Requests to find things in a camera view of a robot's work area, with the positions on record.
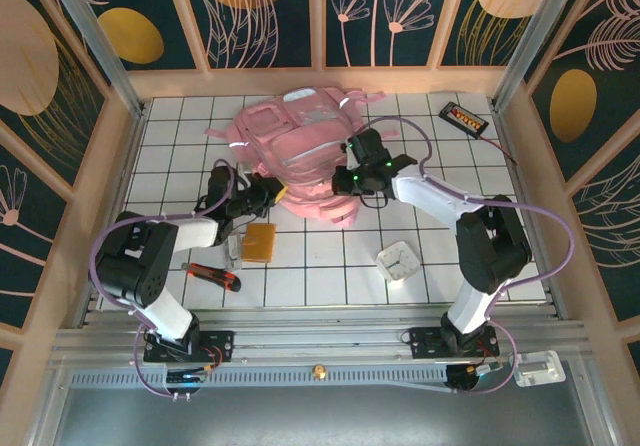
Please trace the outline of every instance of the black mounting bracket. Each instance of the black mounting bracket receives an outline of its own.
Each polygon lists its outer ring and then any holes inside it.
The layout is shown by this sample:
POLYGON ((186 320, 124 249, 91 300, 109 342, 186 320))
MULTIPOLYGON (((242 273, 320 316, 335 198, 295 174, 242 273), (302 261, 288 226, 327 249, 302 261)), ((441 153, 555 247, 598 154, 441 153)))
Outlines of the black mounting bracket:
POLYGON ((200 331, 200 347, 197 351, 193 351, 191 356, 180 358, 169 353, 162 345, 148 342, 144 350, 145 363, 210 363, 213 353, 218 359, 218 350, 222 352, 222 362, 231 361, 233 354, 233 331, 200 331))
POLYGON ((500 347, 496 338, 496 330, 491 326, 485 326, 482 334, 478 336, 477 346, 468 351, 454 354, 449 349, 442 336, 440 327, 411 328, 408 330, 409 338, 406 343, 411 347, 413 359, 441 359, 451 357, 482 359, 485 352, 484 346, 490 355, 500 356, 500 347))

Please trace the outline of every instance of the red utility knife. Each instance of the red utility knife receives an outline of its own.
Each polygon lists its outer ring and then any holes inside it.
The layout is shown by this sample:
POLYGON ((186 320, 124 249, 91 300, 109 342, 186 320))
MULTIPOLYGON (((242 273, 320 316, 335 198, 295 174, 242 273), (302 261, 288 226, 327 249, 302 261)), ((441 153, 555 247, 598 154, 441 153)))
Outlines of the red utility knife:
POLYGON ((238 292, 242 287, 240 278, 224 269, 210 268, 196 263, 182 263, 182 269, 193 274, 196 278, 215 283, 227 291, 238 292))

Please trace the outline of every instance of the pink backpack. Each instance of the pink backpack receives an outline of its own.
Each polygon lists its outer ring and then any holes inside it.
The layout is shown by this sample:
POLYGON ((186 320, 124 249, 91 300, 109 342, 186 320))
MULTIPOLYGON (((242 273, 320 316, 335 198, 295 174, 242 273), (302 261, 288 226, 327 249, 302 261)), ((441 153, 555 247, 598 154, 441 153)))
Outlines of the pink backpack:
POLYGON ((243 109, 224 133, 206 134, 229 141, 240 162, 288 186, 280 203, 304 218, 327 219, 346 228, 360 206, 357 197, 335 196, 331 177, 346 164, 341 144, 364 127, 356 107, 362 91, 305 88, 243 109))

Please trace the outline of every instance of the yellow sponge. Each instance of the yellow sponge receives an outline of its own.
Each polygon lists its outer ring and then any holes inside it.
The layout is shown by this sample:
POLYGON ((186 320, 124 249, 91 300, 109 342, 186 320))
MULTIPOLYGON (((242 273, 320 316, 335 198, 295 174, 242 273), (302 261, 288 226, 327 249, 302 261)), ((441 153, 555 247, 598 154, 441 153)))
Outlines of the yellow sponge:
POLYGON ((242 260, 251 263, 270 263, 275 239, 275 224, 251 223, 247 225, 247 234, 242 239, 242 260))

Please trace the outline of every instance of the white grid floor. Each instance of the white grid floor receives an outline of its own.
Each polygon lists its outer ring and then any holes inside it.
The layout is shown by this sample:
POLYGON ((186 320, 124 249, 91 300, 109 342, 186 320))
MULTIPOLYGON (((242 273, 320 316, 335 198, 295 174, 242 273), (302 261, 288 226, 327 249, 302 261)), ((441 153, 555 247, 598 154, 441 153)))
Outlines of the white grid floor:
MULTIPOLYGON (((205 136, 204 130, 208 127, 224 130, 241 108, 269 98, 155 99, 125 209, 145 215, 191 211, 197 198, 206 193, 214 160, 224 158, 234 162, 228 146, 205 136)), ((502 193, 514 199, 502 153, 437 116, 448 101, 458 102, 489 121, 484 136, 498 140, 487 99, 482 95, 392 94, 383 101, 363 106, 361 112, 369 119, 406 116, 434 140, 429 171, 471 193, 502 193)), ((375 127, 380 131, 401 132, 396 140, 386 142, 392 156, 407 153, 419 160, 426 154, 424 140, 410 127, 399 127, 397 121, 384 121, 375 127)), ((422 211, 399 201, 390 201, 381 210, 362 207, 348 230, 328 222, 299 218, 282 206, 270 211, 268 221, 277 227, 273 261, 266 266, 245 263, 236 273, 242 281, 240 292, 225 292, 180 270, 183 262, 222 267, 222 248, 177 253, 166 283, 169 290, 190 309, 386 305, 451 302, 462 283, 453 233, 422 211), (381 249, 399 240, 406 241, 418 254, 423 269, 404 282, 387 283, 374 266, 374 258, 381 249)), ((536 272, 532 263, 522 277, 536 272)), ((525 285, 509 292, 505 301, 543 302, 545 292, 540 283, 525 285)), ((110 308, 106 301, 99 302, 99 309, 110 308)))

